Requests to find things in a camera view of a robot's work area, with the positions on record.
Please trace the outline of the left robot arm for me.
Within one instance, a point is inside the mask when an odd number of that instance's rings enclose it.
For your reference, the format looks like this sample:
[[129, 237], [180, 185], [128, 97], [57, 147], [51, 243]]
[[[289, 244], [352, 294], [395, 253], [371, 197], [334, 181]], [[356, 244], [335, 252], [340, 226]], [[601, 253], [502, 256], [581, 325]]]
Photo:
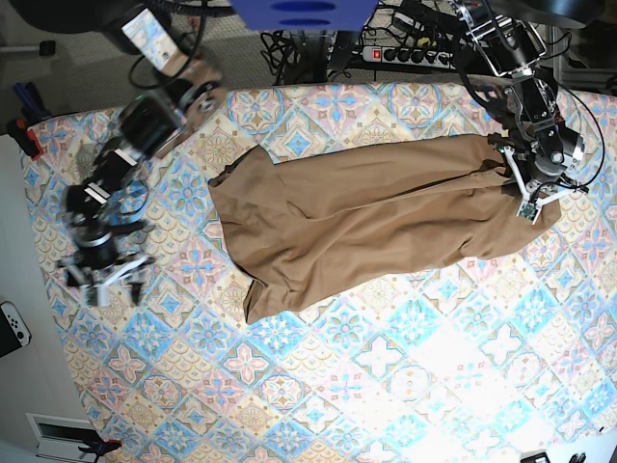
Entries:
[[585, 184], [569, 174], [584, 157], [582, 136], [567, 127], [558, 105], [557, 86], [543, 76], [548, 58], [536, 25], [580, 29], [604, 10], [601, 1], [454, 1], [462, 23], [455, 35], [453, 63], [464, 85], [465, 53], [478, 53], [498, 78], [508, 78], [503, 101], [488, 100], [475, 91], [472, 98], [508, 133], [492, 135], [490, 144], [503, 155], [519, 187], [518, 216], [536, 222], [542, 208]]

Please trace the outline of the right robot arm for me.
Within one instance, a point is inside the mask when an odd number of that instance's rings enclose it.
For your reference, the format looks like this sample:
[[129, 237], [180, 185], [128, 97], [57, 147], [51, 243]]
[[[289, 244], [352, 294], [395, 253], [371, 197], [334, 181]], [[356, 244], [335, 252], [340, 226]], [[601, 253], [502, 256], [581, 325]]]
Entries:
[[118, 249], [120, 238], [147, 227], [144, 220], [118, 223], [121, 200], [134, 183], [144, 184], [142, 168], [152, 158], [163, 158], [190, 138], [218, 109], [227, 90], [222, 72], [203, 58], [202, 36], [208, 8], [188, 10], [199, 14], [193, 46], [183, 50], [169, 28], [147, 1], [121, 23], [121, 33], [153, 67], [153, 84], [141, 84], [141, 94], [120, 114], [119, 136], [106, 142], [94, 160], [91, 173], [69, 186], [63, 197], [63, 220], [75, 252], [58, 261], [67, 286], [79, 291], [89, 306], [105, 307], [110, 288], [125, 281], [138, 304], [154, 257]]

